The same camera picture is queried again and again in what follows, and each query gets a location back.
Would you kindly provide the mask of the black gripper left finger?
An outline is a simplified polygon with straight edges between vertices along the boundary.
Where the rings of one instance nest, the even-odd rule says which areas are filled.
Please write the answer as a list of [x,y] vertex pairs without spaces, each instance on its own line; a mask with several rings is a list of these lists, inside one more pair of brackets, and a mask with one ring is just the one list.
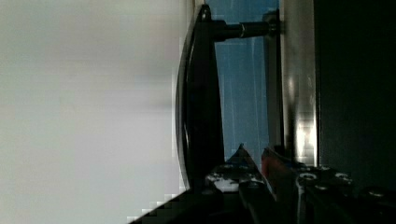
[[263,183],[265,179],[256,163],[241,144],[223,164],[215,167],[206,177],[205,184],[220,192],[237,192],[239,185],[246,182]]

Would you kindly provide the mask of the red black gripper right finger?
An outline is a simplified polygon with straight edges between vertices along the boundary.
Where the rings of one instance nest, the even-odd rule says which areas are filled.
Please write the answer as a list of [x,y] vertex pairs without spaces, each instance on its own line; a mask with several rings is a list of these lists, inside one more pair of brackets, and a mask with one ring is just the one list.
[[348,210],[353,180],[328,166],[308,166],[279,155],[262,153],[262,174],[292,224],[356,224]]

